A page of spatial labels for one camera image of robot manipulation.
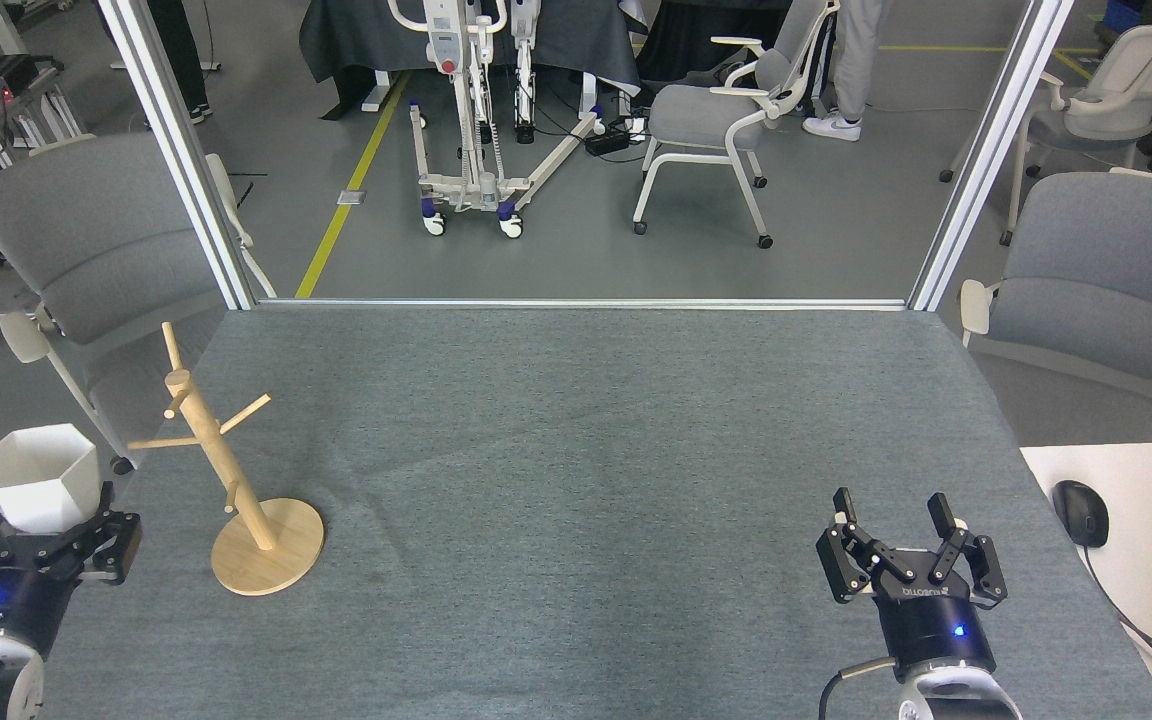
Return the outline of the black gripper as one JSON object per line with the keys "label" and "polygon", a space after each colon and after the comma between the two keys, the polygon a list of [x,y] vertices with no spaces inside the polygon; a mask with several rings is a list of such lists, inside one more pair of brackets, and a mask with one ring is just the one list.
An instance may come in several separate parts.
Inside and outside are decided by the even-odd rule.
{"label": "black gripper", "polygon": [[74,589],[81,579],[119,585],[131,570],[143,537],[137,511],[111,509],[115,488],[103,483],[91,520],[46,541],[46,559],[24,550],[9,564],[0,511],[0,632],[40,653],[54,646]]}
{"label": "black gripper", "polygon": [[929,515],[941,546],[927,578],[945,585],[954,564],[965,558],[972,588],[954,577],[946,588],[923,582],[902,583],[902,560],[895,548],[859,526],[847,487],[832,497],[835,523],[823,530],[814,543],[826,573],[833,600],[850,602],[855,594],[874,588],[874,602],[888,655],[895,660],[893,676],[904,683],[929,667],[964,664],[996,670],[987,635],[977,607],[992,609],[1009,596],[995,541],[973,535],[965,521],[956,518],[943,492],[929,497]]}

